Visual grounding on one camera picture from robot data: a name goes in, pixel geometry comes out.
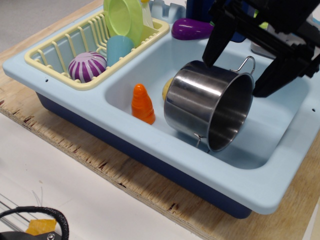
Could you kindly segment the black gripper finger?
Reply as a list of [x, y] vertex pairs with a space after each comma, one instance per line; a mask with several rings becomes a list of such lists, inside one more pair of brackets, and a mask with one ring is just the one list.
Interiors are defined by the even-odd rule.
[[255, 82], [253, 95], [266, 98], [292, 82], [304, 69], [300, 58], [276, 57]]
[[225, 4], [213, 4], [209, 12], [212, 14], [210, 23], [213, 24], [213, 30], [203, 52], [202, 60], [207, 67], [212, 67], [233, 37], [237, 21], [228, 12]]

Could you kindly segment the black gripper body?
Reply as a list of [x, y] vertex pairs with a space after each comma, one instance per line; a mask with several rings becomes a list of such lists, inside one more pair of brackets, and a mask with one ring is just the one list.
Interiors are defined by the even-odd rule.
[[[213, 5], [225, 5], [236, 19], [235, 32], [280, 58], [300, 58], [304, 69], [300, 77], [313, 77], [320, 69], [320, 57], [314, 56], [315, 47], [320, 46], [320, 31], [307, 19], [318, 7], [318, 0], [248, 0], [246, 3], [258, 11], [256, 17], [242, 10], [241, 0], [216, 0]], [[300, 46], [288, 46], [272, 34], [260, 28], [267, 22], [276, 33], [293, 34], [302, 40]]]

